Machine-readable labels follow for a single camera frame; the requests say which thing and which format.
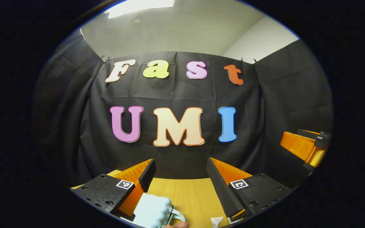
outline screw hole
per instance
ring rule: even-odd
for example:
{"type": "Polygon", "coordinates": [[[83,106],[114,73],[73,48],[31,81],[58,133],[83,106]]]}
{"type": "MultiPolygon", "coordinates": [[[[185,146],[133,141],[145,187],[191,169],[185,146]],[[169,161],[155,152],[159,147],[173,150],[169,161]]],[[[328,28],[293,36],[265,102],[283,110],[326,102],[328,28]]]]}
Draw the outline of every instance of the screw hole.
{"type": "Polygon", "coordinates": [[[256,201],[253,201],[249,204],[249,206],[256,206],[257,205],[257,202],[256,201]]]}

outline blue letter i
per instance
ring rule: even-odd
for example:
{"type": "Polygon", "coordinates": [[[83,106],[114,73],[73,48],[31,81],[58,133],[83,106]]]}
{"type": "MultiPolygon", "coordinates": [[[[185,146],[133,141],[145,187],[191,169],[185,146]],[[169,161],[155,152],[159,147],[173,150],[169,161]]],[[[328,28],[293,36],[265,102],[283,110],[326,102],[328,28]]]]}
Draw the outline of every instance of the blue letter i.
{"type": "Polygon", "coordinates": [[[227,143],[236,139],[234,133],[234,119],[233,116],[236,113],[236,109],[232,107],[222,107],[218,110],[222,115],[222,135],[219,137],[219,141],[227,143]]]}

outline purple letter u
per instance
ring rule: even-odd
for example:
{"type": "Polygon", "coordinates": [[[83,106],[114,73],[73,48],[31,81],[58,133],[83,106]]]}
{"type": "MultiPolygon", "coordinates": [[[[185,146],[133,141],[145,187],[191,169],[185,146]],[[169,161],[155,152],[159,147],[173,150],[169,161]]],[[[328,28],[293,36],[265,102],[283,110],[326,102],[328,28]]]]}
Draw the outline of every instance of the purple letter u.
{"type": "Polygon", "coordinates": [[[132,131],[126,134],[122,131],[122,113],[125,109],[122,106],[114,106],[110,108],[112,113],[112,131],[113,135],[122,142],[133,143],[140,136],[140,113],[143,112],[141,106],[130,106],[129,112],[132,114],[132,131]]]}

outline letter m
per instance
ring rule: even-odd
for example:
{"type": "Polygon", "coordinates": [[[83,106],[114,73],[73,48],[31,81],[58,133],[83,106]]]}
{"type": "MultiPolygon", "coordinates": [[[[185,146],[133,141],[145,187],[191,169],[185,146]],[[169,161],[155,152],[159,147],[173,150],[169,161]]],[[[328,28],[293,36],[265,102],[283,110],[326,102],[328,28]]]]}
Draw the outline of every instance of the letter m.
{"type": "Polygon", "coordinates": [[[157,116],[157,139],[153,145],[169,146],[170,141],[166,137],[167,131],[176,145],[180,144],[184,132],[187,132],[184,145],[198,146],[204,144],[205,140],[201,136],[201,113],[201,108],[187,108],[181,121],[178,122],[171,109],[156,108],[153,114],[157,116]]]}

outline white object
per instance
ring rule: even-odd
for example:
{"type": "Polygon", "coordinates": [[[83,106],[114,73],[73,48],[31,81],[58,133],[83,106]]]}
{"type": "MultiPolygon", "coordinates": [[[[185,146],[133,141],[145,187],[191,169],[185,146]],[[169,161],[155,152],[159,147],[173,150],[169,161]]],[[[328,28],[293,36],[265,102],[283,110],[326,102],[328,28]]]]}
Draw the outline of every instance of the white object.
{"type": "Polygon", "coordinates": [[[222,222],[223,217],[210,218],[210,222],[212,223],[211,228],[219,228],[219,224],[222,222]]]}
{"type": "Polygon", "coordinates": [[[135,214],[133,222],[121,218],[146,228],[162,228],[169,224],[173,218],[185,222],[184,215],[174,209],[169,198],[146,193],[143,193],[133,213],[135,214]]]}

